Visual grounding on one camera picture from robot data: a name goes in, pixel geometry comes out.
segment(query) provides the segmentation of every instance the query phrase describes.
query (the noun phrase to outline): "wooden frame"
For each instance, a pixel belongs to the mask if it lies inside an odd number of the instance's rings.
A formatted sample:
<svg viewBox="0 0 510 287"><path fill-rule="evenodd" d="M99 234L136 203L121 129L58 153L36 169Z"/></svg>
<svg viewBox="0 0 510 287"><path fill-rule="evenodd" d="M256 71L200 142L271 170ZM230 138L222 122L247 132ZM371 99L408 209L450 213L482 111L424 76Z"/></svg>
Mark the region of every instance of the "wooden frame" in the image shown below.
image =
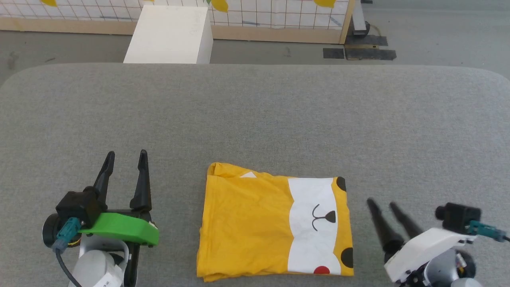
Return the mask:
<svg viewBox="0 0 510 287"><path fill-rule="evenodd" d="M354 4L354 0L349 0L341 30L212 26L213 38L225 40L344 44L349 30ZM0 30L7 31L132 35L135 27L136 22L0 18Z"/></svg>

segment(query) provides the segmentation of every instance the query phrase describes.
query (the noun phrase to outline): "black cable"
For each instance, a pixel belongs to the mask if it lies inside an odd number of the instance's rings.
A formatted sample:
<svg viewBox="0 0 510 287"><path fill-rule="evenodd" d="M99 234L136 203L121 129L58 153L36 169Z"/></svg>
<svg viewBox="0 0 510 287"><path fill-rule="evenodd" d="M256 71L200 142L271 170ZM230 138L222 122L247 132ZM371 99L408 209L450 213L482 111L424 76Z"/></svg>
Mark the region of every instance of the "black cable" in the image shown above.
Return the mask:
<svg viewBox="0 0 510 287"><path fill-rule="evenodd" d="M71 272L69 272L69 270L67 269L67 267L65 267L65 263L64 261L62 260L62 256L60 254L60 250L55 250L55 254L57 255L57 260L60 264L60 267L62 268L62 270L64 271L65 275L67 275L67 278L69 278L69 280L71 280L71 283L74 284L74 286L76 287L82 287L78 281L76 280L76 278L71 274Z"/></svg>

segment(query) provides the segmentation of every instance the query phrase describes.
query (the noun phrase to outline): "cartoon mouth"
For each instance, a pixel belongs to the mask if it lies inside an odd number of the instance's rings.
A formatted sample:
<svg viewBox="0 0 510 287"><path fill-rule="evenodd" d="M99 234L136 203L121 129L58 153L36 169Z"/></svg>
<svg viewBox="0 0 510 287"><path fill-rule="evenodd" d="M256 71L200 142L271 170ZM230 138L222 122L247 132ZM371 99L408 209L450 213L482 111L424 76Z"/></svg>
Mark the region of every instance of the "cartoon mouth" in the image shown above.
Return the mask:
<svg viewBox="0 0 510 287"><path fill-rule="evenodd" d="M326 216L322 216L322 217L317 217L315 216L315 209L317 209L317 207L319 207L320 204L317 204L315 207L314 207L314 210L312 210L312 216L314 217L314 219L312 220L312 227L315 229L315 231L318 231L317 228L315 228L315 225L314 225L314 222L317 220L317 219L326 219L327 221L331 222L331 223L335 223L337 221L337 217L336 217L336 213L334 210L328 212L326 214Z"/></svg>

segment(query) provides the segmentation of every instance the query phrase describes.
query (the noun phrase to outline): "red circle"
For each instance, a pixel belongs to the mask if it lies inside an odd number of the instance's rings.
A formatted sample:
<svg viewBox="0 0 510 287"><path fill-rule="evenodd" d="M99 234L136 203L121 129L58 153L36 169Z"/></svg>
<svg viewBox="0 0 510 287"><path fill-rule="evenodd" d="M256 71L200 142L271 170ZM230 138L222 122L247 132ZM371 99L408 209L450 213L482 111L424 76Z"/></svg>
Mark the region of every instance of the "red circle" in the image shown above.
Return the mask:
<svg viewBox="0 0 510 287"><path fill-rule="evenodd" d="M314 274L329 274L329 269L326 266L319 266L314 270Z"/></svg>

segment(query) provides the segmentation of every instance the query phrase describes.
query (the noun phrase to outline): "white robot part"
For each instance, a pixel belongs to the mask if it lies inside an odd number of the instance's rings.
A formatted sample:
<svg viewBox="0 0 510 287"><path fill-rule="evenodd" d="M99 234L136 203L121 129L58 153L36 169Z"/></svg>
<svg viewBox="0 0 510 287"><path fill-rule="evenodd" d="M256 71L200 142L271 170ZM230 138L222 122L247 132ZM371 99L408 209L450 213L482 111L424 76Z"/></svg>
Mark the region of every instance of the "white robot part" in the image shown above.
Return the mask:
<svg viewBox="0 0 510 287"><path fill-rule="evenodd" d="M430 228L409 240L385 264L392 282L405 282L409 273L417 270L452 247L463 246L476 236L455 233L441 228Z"/></svg>
<svg viewBox="0 0 510 287"><path fill-rule="evenodd" d="M102 250L123 250L124 260L116 265L108 252ZM82 287L121 287L130 254L125 242L97 235L83 236L80 254L72 271ZM75 287L72 282L68 287Z"/></svg>

